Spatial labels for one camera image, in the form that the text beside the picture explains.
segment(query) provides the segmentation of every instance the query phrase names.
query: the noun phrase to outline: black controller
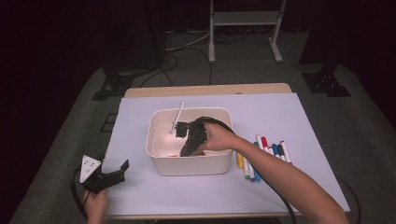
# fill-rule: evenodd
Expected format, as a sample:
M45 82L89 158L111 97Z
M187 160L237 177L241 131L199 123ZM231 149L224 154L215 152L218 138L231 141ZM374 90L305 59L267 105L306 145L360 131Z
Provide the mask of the black controller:
M186 143L180 151L180 157L189 157L194 151L196 151L198 146L206 141L205 123L216 123L233 133L233 130L225 123L210 117L200 117L190 123L178 122L175 127L177 130L176 137L184 138L186 137L187 132L189 133Z

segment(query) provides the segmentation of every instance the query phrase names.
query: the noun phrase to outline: floor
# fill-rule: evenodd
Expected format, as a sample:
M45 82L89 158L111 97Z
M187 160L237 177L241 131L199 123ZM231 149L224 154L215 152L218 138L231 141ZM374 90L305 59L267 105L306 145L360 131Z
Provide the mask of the floor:
M359 79L339 65L334 73L349 97L311 93L302 73L317 72L320 64L298 64L307 33L281 32L278 47L284 59L276 63L267 42L269 33L230 35L234 43L216 45L216 62L209 64L207 44L198 44L165 56L164 74L138 77L133 88L285 82L297 92L305 113L334 173L340 179L351 212L351 223L393 223L396 202L396 131L367 95ZM168 47L197 35L170 34ZM92 74L44 160L11 223L82 223L69 184L84 154L101 155L111 137L101 132L108 114L117 113L120 97L93 101L105 81L100 69ZM290 223L281 217L281 223ZM144 220L107 223L147 223ZM303 217L298 223L305 223Z

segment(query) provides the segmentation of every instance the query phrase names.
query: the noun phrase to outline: marker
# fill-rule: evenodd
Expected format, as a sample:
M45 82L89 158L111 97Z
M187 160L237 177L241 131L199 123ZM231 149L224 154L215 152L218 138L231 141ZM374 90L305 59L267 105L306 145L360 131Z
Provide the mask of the marker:
M264 146L262 144L262 137L259 134L256 135L256 140L257 140L257 144L258 144L259 148L264 150Z
M250 162L247 162L248 164L248 175L250 177L250 182L256 181L256 177L254 176L254 169L253 166L251 166Z
M274 156L274 150L272 149L272 147L268 147L268 153Z
M274 155L275 155L276 157L280 158L280 156L279 156L279 151L277 150L276 144L272 144L272 147L273 147Z
M270 152L268 148L267 139L264 136L262 137L262 146L264 147L264 151Z
M279 151L279 157L282 161L286 161L285 152L283 151L282 145L277 145L277 150Z
M286 162L292 163L292 162L291 162L291 159L290 159L290 156L289 156L288 148L286 147L285 141L280 141L280 145L282 146L283 152L285 153Z
M236 162L238 164L239 169L244 168L244 158L239 153L236 153Z
M256 147L258 147L259 146L259 143L258 142L254 142L254 145L256 146ZM254 170L254 177L256 178L256 182L259 182L260 180L262 180L262 178L260 177L260 175L256 172L256 170Z
M245 173L245 179L250 179L250 174L248 172L248 160L245 159L245 157L244 157L244 173Z

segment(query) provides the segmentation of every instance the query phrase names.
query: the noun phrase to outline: cable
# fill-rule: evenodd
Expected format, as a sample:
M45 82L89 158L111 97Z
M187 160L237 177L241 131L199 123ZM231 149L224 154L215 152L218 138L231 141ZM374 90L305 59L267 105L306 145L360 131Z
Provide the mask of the cable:
M140 84L139 88L142 88L143 85L144 85L147 81L149 81L150 79L152 79L153 77L156 77L156 76L158 76L158 75L160 75L160 74L163 74L163 73L166 74L166 72L169 72L170 70L174 69L174 68L177 66L177 64L178 64L178 59L177 59L177 57L175 57L174 55L170 55L170 54L166 54L165 56L169 56L169 57L174 58L174 59L176 60L176 63L175 63L171 68L168 68L168 69L166 69L166 70L162 70L160 73L153 74L153 75L149 76L148 78L146 78L146 79ZM168 81L170 81L169 84L170 84L170 85L173 85L173 81L169 78L169 76L168 76L167 74L166 74L166 76L167 76L167 78L168 78Z
M294 211L293 211L293 209L291 208L291 205L290 205L290 203L285 199L285 198L283 198L283 196L279 193L279 192L277 192L276 191L276 189L274 189L274 187L272 187L271 185L270 185L270 183L268 183L268 181L262 176L262 174L260 174L260 172L259 171L257 171L257 169L256 168L254 168L254 166L253 166L253 169L256 171L256 173L262 178L262 180L277 194L277 196L279 196L279 198L282 200L282 202L286 205L286 207L288 208L288 211L289 211L289 214L290 214L290 217L291 217L291 223L292 224L296 224L297 223L297 219L296 219L296 215L294 214Z
M196 39L196 40L194 40L194 41L192 41L192 42L190 42L188 44L185 44L185 45L182 45L182 46L179 46L179 47L176 47L176 48L172 48L172 49L166 49L166 51L175 51L175 50L178 50L178 49L186 48L188 46L191 46L191 45L194 45L196 43L199 43L200 41L204 40L208 36L209 36L209 33L207 33L206 35L204 35L204 36L202 36L202 37L200 37L200 38L198 38L198 39Z
M207 33L207 30L184 30L181 33L186 35L201 35L201 33Z
M84 205L81 203L78 197L77 189L76 189L76 184L75 184L75 178L76 174L81 171L81 165L79 165L76 170L74 171L72 175L72 179L70 182L70 189L72 190L73 198L75 200L75 203L78 207L79 212L87 219L87 212L85 212Z
M204 55L204 57L206 58L207 64L209 65L209 85L212 85L212 64L210 64L209 59L207 58L206 54L204 54L204 52L199 49L180 49L180 50L195 50L195 51L198 51Z
M214 40L214 42L216 43L216 44L220 44L220 45L231 45L231 44L234 44L234 43L236 43L236 42L239 42L239 41L242 41L242 40L244 40L245 39L245 35L242 33L241 34L241 37L240 38L238 38L237 36L235 36L235 35L230 35L230 33L229 32L226 32L226 34L218 34L218 35L215 35L215 40Z
M339 176L335 176L335 178L343 183L349 191L352 193L353 197L355 198L356 205L358 207L358 221L356 222L357 224L361 224L361 202L359 201L358 195L356 195L355 191L353 191L352 187L350 187L347 182L343 179L341 179Z
M84 199L84 203L82 204L82 206L84 206L84 205L85 205L85 203L86 203L86 202L87 202L87 200L88 200L88 197L90 197L90 194L91 194L91 191L88 191L87 197L85 197L85 199Z

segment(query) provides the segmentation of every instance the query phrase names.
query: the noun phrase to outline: white table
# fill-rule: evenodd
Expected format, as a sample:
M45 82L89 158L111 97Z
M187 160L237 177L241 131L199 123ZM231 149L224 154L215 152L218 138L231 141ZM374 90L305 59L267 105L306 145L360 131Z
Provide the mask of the white table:
M136 90L135 95L127 92L126 96L135 97L122 99L103 172L120 169L126 159L130 160L131 167L125 173L126 181L108 190L111 203L107 217L164 219L289 215L286 206L264 182L251 183L244 178L243 171L237 168L236 158L224 175L158 174L146 152L150 118L157 110L178 108L180 102L184 102L186 108L227 108L234 131L252 142L257 133L267 137L271 144L285 140L293 164L313 177L345 211L349 211L298 96L291 92L254 93L266 92L274 85L281 90L279 92L290 92L283 84L201 87L205 91L196 91L200 87L146 88ZM161 90L164 95L171 96L152 96ZM220 94L222 90L226 90L226 94ZM230 94L231 90L251 92Z

